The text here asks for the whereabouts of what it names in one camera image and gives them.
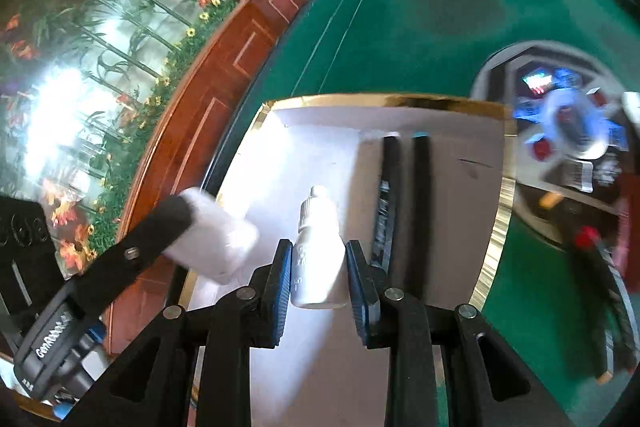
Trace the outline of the white cylindrical jar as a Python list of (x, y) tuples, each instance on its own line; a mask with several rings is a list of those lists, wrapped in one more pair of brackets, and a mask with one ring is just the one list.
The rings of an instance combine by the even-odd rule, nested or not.
[(187, 188), (178, 197), (189, 207), (191, 224), (164, 255), (219, 285), (229, 284), (257, 244), (258, 228), (229, 215), (199, 188)]

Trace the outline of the small white dropper bottle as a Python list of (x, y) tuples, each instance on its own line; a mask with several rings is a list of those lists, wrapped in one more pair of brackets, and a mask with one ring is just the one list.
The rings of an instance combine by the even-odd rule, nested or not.
[(292, 252), (291, 303), (300, 309), (347, 305), (345, 244), (337, 210), (322, 185), (311, 187), (300, 205)]

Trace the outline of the black pen with red cap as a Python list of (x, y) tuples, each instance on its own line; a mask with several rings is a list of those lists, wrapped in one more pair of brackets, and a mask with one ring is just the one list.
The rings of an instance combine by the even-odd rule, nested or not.
[(629, 355), (634, 353), (634, 335), (629, 329), (629, 312), (623, 298), (624, 284), (595, 228), (579, 227), (573, 244), (588, 294), (596, 298), (594, 378), (599, 385), (604, 385), (612, 381), (617, 369), (628, 369)]

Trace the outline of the white tray with gold rim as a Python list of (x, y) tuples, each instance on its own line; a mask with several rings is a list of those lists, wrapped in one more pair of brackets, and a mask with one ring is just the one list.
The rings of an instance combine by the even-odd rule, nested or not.
[[(244, 286), (294, 239), (299, 208), (314, 186), (336, 209), (343, 239), (373, 241), (382, 141), (400, 141), (400, 220), (395, 282), (407, 270), (412, 207), (412, 139), (431, 139), (432, 239), (425, 300), (481, 308), (496, 276), (514, 190), (505, 107), (466, 98), (331, 94), (270, 102), (222, 172), (218, 204), (258, 228), (236, 270), (218, 277), (217, 258), (192, 269), (183, 298), (190, 309)], [(291, 308), (280, 345), (250, 352), (250, 421), (256, 426), (378, 426), (384, 419), (388, 354), (363, 347), (352, 312)]]

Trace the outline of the red wooden cabinet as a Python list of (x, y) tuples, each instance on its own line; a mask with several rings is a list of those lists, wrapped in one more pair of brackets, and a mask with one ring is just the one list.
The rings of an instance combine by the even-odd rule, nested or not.
[(307, 0), (245, 0), (214, 32), (154, 127), (118, 231), (165, 196), (203, 182), (231, 116), (268, 54)]

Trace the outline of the black pen in tray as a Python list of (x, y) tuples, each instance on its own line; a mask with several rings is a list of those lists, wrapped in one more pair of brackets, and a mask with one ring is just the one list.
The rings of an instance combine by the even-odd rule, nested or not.
[(382, 141), (382, 168), (378, 180), (378, 199), (371, 248), (371, 265), (390, 272), (399, 209), (401, 145), (398, 135)]

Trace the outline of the floral painted glass panel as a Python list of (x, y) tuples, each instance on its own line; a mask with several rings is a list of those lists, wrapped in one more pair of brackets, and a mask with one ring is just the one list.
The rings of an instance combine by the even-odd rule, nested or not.
[(1, 191), (64, 277), (115, 242), (170, 99), (236, 0), (1, 0)]

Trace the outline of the round mahjong table centre console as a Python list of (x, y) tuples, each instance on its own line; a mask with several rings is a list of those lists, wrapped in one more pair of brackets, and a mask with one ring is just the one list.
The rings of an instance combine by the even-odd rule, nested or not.
[(563, 243), (570, 222), (615, 241), (625, 211), (623, 177), (639, 170), (639, 140), (620, 80), (580, 49), (524, 41), (488, 58), (471, 95), (511, 109), (518, 217), (553, 244)]

